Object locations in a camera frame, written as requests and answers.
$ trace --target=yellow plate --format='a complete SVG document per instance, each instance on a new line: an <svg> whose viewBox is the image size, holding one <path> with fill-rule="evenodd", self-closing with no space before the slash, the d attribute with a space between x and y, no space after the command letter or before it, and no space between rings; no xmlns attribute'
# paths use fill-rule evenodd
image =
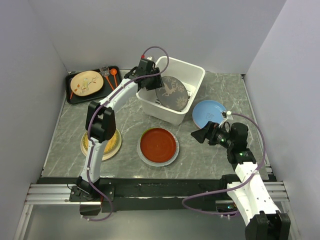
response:
<svg viewBox="0 0 320 240"><path fill-rule="evenodd" d="M84 71L75 75L71 82L70 88L77 96L88 96L98 92L104 85L104 79L96 71Z"/></svg>
<svg viewBox="0 0 320 240"><path fill-rule="evenodd" d="M118 129L115 130L113 137L108 141L107 145L105 146L102 161L107 160L113 157L120 149L122 143L121 134ZM88 153L88 134L85 132L81 139L81 151L82 153L87 156Z"/></svg>

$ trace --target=orange spoon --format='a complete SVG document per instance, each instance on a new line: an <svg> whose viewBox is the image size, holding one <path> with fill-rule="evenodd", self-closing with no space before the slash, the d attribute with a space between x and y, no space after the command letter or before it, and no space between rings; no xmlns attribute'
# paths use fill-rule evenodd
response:
<svg viewBox="0 0 320 240"><path fill-rule="evenodd" d="M115 82L115 87L118 87L118 83L117 83L117 79L116 79L117 69L112 68L112 69L110 70L110 73L111 73L111 75L113 75L114 82Z"/></svg>

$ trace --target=plastic container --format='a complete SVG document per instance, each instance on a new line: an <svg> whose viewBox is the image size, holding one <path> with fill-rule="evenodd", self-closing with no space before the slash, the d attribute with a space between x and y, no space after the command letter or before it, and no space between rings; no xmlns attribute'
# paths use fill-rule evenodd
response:
<svg viewBox="0 0 320 240"><path fill-rule="evenodd" d="M167 57L161 56L156 61L155 66L162 71L167 64ZM181 111L175 111L161 105L157 99L156 91L147 91L145 88L136 93L140 100L143 111L150 116L169 122L173 125L179 125L184 120L189 111L200 85L204 79L206 71L191 63L181 61L175 58L169 58L168 68L161 74L162 76L172 76L179 79L188 92L188 103Z"/></svg>

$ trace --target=gray wall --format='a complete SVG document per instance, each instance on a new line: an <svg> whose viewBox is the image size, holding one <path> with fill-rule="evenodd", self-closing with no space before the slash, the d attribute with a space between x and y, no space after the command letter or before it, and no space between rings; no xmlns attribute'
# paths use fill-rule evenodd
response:
<svg viewBox="0 0 320 240"><path fill-rule="evenodd" d="M302 239L319 239L320 3L288 0L245 82Z"/></svg>
<svg viewBox="0 0 320 240"><path fill-rule="evenodd" d="M0 1L0 239L12 239L40 176L66 70L25 0Z"/></svg>
<svg viewBox="0 0 320 240"><path fill-rule="evenodd" d="M219 73L247 72L285 1L29 0L69 71L131 69L160 45Z"/></svg>

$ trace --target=marble tabletop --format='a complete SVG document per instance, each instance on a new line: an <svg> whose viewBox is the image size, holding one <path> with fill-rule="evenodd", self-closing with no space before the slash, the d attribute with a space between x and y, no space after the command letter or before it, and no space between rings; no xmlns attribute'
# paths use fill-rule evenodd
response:
<svg viewBox="0 0 320 240"><path fill-rule="evenodd" d="M146 115L134 96L115 115L116 126L122 135L122 146L115 156L102 162L100 175L109 178L220 179L222 175L233 174L226 149L200 144L190 135L198 129L192 119L192 109L203 100L215 100L227 110L253 117L240 74L207 72L190 111L178 126ZM78 177L81 173L86 157L81 152L80 142L86 131L88 104L64 103L42 177ZM248 147L260 162L262 150L254 125L241 117L234 120L248 124ZM153 167L139 158L138 139L150 128L164 128L177 137L180 152L172 164ZM268 179L264 167L260 174L262 179Z"/></svg>

